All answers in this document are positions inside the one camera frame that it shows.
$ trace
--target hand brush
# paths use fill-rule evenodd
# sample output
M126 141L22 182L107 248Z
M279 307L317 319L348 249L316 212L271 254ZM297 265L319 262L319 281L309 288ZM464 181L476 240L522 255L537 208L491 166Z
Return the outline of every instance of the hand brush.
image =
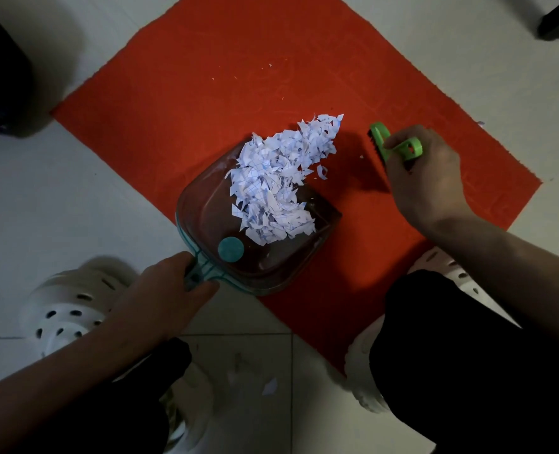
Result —
M374 143L376 152L380 156L382 164L384 166L387 165L387 160L394 152L401 156L404 163L412 161L422 155L422 144L421 141L416 137L408 138L408 140L398 144L393 149L385 149L384 142L391 136L391 133L383 123L375 122L374 124L371 124L370 130L368 131L368 136L372 140L372 143Z

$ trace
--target teal circular button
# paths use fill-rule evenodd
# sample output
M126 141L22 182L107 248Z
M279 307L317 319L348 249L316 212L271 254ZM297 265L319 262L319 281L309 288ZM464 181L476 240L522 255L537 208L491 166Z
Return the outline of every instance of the teal circular button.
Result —
M227 263L235 263L244 256L244 244L237 237L225 237L218 244L218 256Z

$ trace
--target black pants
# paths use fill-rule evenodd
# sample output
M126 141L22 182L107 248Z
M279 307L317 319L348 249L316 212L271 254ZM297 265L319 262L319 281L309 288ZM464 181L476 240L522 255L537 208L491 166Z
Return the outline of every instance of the black pants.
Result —
M105 382L58 412L12 451L161 454L170 427L159 399L190 363L189 346L173 338L124 379Z
M436 272L391 287L370 369L438 452L559 453L559 351Z

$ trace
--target dustpan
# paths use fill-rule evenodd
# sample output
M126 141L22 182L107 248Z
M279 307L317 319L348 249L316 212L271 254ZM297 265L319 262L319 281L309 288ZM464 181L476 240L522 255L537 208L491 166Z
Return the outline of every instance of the dustpan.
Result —
M342 217L305 184L298 188L297 200L307 203L305 210L315 219L316 232L265 246L254 243L239 231L241 219L231 214L235 198L229 195L231 180L225 178L243 146L240 143L217 159L178 198L177 229L196 256L185 278L188 290L204 280L218 279L255 296L279 292L306 266Z

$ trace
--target paper scraps pile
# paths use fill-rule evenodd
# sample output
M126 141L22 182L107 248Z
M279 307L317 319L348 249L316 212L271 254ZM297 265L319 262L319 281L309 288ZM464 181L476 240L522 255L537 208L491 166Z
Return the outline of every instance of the paper scraps pile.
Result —
M315 220L305 210L306 202L297 202L297 188L313 173L313 164L336 153L332 143L343 115L321 114L311 122L298 123L298 131L283 131L265 140L252 134L231 175L230 195L237 197L232 215L241 218L239 230L259 245L270 244L304 232L315 232ZM317 166L325 180L327 169Z

